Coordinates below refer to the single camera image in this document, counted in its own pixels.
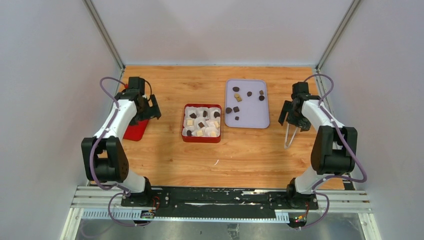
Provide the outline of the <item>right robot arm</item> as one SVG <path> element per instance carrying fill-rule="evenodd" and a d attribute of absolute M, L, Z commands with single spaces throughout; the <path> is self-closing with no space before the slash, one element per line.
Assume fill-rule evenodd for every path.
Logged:
<path fill-rule="evenodd" d="M 310 154 L 311 166 L 287 185 L 286 204 L 298 209 L 314 196 L 314 190 L 329 177 L 343 177 L 355 168 L 358 132 L 336 120 L 320 102 L 318 95 L 309 91 L 305 81 L 292 85 L 291 100 L 286 100 L 278 123 L 295 126 L 297 131 L 316 130 Z"/>

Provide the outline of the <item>steel tongs with grey handle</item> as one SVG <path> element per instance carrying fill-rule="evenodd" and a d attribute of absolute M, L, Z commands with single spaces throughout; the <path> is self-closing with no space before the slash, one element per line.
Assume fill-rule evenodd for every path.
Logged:
<path fill-rule="evenodd" d="M 297 132 L 299 128 L 297 126 L 294 127 L 294 131 L 290 132 L 292 124 L 286 125 L 285 135 L 284 135 L 284 149 L 289 149 L 294 141 L 295 136 L 297 135 Z"/>

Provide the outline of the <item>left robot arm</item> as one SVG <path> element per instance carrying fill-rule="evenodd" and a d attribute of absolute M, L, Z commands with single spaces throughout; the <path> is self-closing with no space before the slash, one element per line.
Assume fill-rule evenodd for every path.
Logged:
<path fill-rule="evenodd" d="M 112 99 L 113 107 L 102 127 L 81 142 L 86 177 L 103 191 L 120 189 L 123 197 L 133 197 L 142 207 L 151 203 L 157 205 L 159 198 L 149 179 L 130 170 L 122 144 L 129 126 L 162 116 L 156 96 L 153 93 L 146 95 L 145 88 L 151 84 L 139 76 L 129 77 L 124 89 L 116 95 L 105 89 L 105 80 L 103 77 L 99 84 Z"/>

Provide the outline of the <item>red box lid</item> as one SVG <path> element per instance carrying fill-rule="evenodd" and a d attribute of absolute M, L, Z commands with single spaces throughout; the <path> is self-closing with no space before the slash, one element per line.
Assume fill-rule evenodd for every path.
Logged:
<path fill-rule="evenodd" d="M 129 125 L 124 133 L 125 140 L 138 142 L 143 138 L 149 120 L 139 121 L 136 125 Z"/>

